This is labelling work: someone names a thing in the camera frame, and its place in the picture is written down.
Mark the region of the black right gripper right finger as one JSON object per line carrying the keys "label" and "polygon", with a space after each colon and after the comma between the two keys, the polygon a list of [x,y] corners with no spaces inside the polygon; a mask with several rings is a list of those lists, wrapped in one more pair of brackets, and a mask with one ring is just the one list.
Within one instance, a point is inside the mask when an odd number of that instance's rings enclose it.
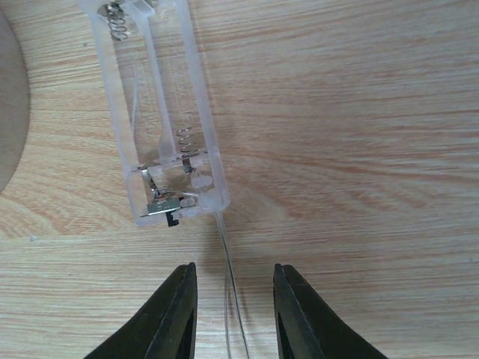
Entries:
{"label": "black right gripper right finger", "polygon": [[384,358],[348,326],[292,265],[275,264],[273,275],[280,358]]}

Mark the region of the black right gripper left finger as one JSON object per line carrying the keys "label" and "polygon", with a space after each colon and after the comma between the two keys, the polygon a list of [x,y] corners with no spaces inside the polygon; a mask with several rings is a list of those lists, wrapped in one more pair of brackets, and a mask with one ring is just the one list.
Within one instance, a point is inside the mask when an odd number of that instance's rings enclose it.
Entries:
{"label": "black right gripper left finger", "polygon": [[178,266],[127,323],[86,357],[193,358],[197,311],[196,266]]}

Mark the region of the clear led string lights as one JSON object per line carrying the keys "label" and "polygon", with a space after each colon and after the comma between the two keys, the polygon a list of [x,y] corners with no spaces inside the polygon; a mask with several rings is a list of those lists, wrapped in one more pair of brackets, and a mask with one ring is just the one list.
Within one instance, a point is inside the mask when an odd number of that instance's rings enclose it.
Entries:
{"label": "clear led string lights", "polygon": [[221,212],[215,212],[214,217],[218,226],[222,247],[225,253],[225,282],[224,282],[224,325],[225,325],[225,345],[228,358],[232,358],[232,341],[230,330],[230,316],[234,312],[236,315],[239,332],[242,340],[242,345],[245,353],[245,358],[250,359],[251,354],[248,347],[248,341],[245,334],[245,329],[242,320],[242,313],[240,308],[240,300],[238,296],[237,283],[234,274],[233,262],[231,253],[228,247],[228,234],[225,226],[225,220]]}

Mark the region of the clear plastic battery box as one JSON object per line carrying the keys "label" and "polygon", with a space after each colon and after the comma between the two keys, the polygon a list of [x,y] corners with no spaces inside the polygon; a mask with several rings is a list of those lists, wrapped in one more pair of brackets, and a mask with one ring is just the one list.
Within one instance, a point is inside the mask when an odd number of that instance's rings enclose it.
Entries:
{"label": "clear plastic battery box", "polygon": [[81,1],[94,35],[134,222],[230,203],[186,1]]}

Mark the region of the round wooden tree base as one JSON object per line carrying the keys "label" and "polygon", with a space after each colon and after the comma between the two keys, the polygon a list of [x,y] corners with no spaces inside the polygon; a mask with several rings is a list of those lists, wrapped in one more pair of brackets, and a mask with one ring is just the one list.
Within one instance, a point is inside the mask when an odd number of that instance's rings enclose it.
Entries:
{"label": "round wooden tree base", "polygon": [[1,15],[1,188],[10,182],[21,159],[30,122],[28,74],[22,49]]}

